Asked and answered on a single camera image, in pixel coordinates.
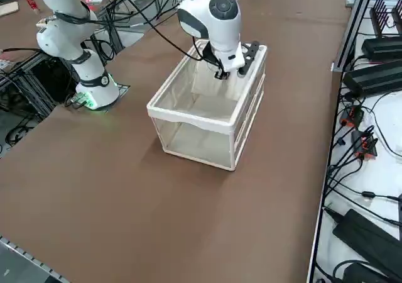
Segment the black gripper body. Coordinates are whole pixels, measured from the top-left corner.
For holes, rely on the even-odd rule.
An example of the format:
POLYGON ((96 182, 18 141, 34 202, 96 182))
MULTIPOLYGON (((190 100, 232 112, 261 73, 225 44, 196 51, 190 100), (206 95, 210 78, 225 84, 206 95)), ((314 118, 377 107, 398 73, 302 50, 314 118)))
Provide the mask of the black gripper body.
POLYGON ((251 75, 255 69, 256 55, 259 52, 259 42, 242 43, 241 47, 245 64, 238 69, 237 76, 246 77, 251 75))

